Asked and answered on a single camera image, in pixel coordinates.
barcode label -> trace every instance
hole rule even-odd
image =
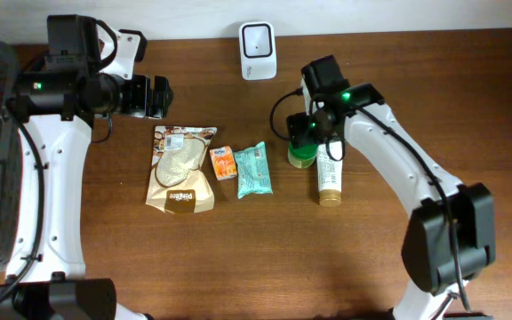
[[[183,134],[171,134],[165,137],[165,151],[183,148]]]

wall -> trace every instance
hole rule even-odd
[[[512,0],[0,0],[0,39],[46,43],[46,16],[67,13],[149,39],[232,37],[248,20],[278,36],[512,27]]]

blue snack package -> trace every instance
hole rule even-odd
[[[238,166],[238,199],[254,194],[273,194],[266,146],[264,141],[256,147],[234,153]]]

wooden table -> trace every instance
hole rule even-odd
[[[468,287],[474,310],[512,319],[512,29],[280,37],[278,72],[240,74],[237,39],[150,42],[135,72],[167,76],[163,121],[114,117],[84,169],[82,241],[88,278],[114,280],[118,301],[166,318],[310,318],[392,308],[408,275],[406,214],[367,160],[349,149],[339,208],[318,205],[315,166],[293,168],[268,127],[300,68],[334,53],[352,84],[373,83],[403,127],[444,168],[495,195],[498,261]],[[21,60],[41,47],[21,47]],[[276,125],[303,110],[290,98]],[[216,181],[214,210],[171,215],[144,205],[153,128],[216,126],[211,146],[266,141],[274,195],[238,200]],[[106,131],[97,123],[95,137]],[[461,310],[455,302],[451,311]]]

orange snack package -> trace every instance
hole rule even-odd
[[[230,179],[238,175],[235,158],[229,146],[213,149],[210,153],[217,180]]]

